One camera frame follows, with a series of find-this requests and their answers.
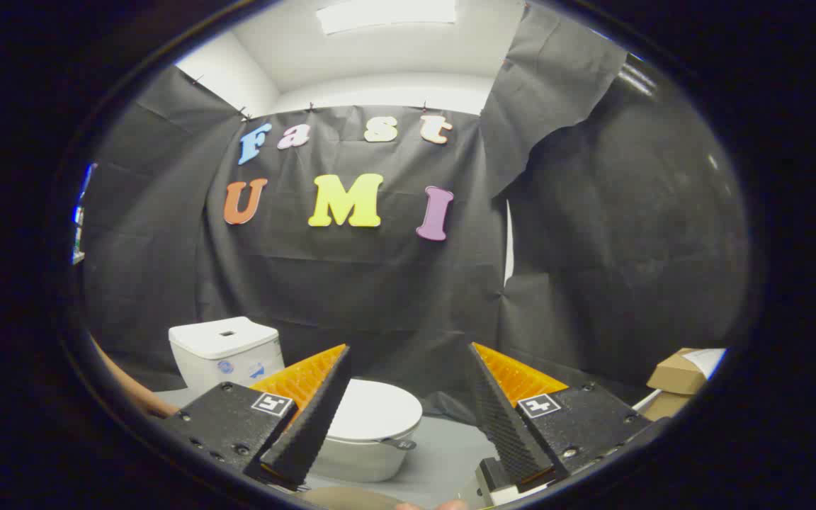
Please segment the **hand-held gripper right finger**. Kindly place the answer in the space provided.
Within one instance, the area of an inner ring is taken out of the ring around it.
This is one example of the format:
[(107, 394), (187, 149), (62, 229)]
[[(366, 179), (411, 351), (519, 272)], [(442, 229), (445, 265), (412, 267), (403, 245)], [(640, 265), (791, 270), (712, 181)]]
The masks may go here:
[(647, 448), (669, 429), (595, 380), (561, 382), (475, 342), (467, 345), (467, 383), (477, 425), (495, 447), (480, 465), (493, 506), (568, 485)]

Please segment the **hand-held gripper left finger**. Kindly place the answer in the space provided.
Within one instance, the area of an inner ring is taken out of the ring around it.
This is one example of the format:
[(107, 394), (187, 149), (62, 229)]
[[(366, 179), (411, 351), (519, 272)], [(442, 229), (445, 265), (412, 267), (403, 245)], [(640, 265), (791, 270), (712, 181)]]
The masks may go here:
[(164, 423), (207, 461), (295, 491), (319, 455), (351, 378), (350, 346), (339, 344), (249, 387), (220, 382)]

